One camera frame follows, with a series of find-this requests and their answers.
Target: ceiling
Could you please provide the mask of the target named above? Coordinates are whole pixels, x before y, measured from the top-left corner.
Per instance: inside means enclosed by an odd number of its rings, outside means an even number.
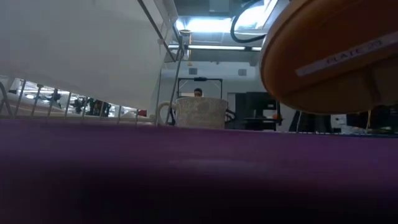
[[[201,18],[217,18],[209,13],[209,7],[212,0],[205,1],[192,1],[192,0],[174,0],[175,5],[180,15],[179,20],[183,24],[187,24],[189,20],[195,18],[195,16],[201,16]],[[224,9],[230,8],[230,11],[225,13],[227,17],[233,17],[235,14],[232,12],[240,9],[241,4],[245,0],[214,0],[224,4]],[[277,16],[282,10],[288,5],[289,0],[278,0],[274,10],[270,14],[268,20],[261,30],[237,30],[237,36],[240,39],[248,39],[256,35],[266,34],[275,21]],[[193,32],[192,33],[192,45],[222,45],[222,46],[250,46],[250,47],[261,47],[263,40],[258,40],[250,44],[239,44],[236,43],[230,36],[229,32]],[[259,60],[259,52],[233,52],[224,50],[193,50],[191,54],[192,61],[203,61],[203,62],[249,62],[251,65],[256,65]]]

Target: white wall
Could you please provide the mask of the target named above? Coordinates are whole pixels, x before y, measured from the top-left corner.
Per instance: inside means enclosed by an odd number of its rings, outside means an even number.
[[[179,78],[195,78],[195,77],[206,77],[206,78],[222,78],[223,79],[223,99],[231,101],[231,94],[228,93],[245,93],[247,91],[266,91],[259,78],[258,67],[251,67],[246,62],[192,62],[192,66],[188,66],[187,62],[182,62],[180,67]],[[162,78],[160,85],[159,103],[163,101],[169,101],[172,94],[175,69],[177,63],[167,63],[162,69]],[[189,68],[197,68],[198,75],[189,75]],[[238,69],[247,69],[247,76],[238,76]],[[215,85],[218,82],[194,82],[189,81],[184,84],[180,89],[181,92],[193,92],[195,88],[201,88],[203,93],[207,97],[220,97],[220,89]],[[177,98],[177,91],[175,92],[174,101]],[[156,108],[157,90],[152,95],[151,108],[148,110],[148,114],[155,114]],[[294,110],[282,105],[281,106],[282,117],[285,119],[282,126],[279,127],[280,131],[287,131],[292,122],[294,116]]]

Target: black cable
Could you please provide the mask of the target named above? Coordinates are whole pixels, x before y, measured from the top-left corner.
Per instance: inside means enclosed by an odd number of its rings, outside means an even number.
[[[236,25],[236,22],[238,21],[239,17],[241,16],[241,14],[242,14],[244,11],[246,11],[247,9],[249,9],[251,6],[253,6],[253,5],[254,5],[255,3],[257,3],[257,2],[259,2],[259,0],[252,0],[251,2],[247,3],[247,4],[239,11],[238,15],[236,15],[235,18],[232,20],[232,24],[231,24],[231,37],[232,37],[232,39],[233,39],[235,42],[240,43],[240,44],[246,44],[246,43],[251,43],[251,42],[254,42],[254,41],[257,41],[257,40],[262,40],[263,38],[266,37],[266,35],[263,34],[263,35],[260,35],[260,36],[257,36],[257,37],[253,37],[253,38],[250,38],[250,39],[241,40],[241,39],[237,38],[236,35],[235,35],[235,25]]]

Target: ceramic mug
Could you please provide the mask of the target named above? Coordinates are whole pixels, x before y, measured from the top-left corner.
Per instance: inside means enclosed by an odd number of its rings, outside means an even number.
[[[157,109],[160,124],[165,124],[160,117],[163,107],[169,106],[163,102]],[[209,97],[185,97],[176,100],[171,107],[176,111],[176,126],[184,128],[224,129],[225,111],[228,102],[222,99]]]

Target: person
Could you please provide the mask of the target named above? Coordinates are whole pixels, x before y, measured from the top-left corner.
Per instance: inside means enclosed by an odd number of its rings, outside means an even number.
[[[193,91],[193,95],[194,95],[194,96],[201,97],[202,94],[203,94],[203,92],[202,92],[201,88],[196,88],[196,89]]]

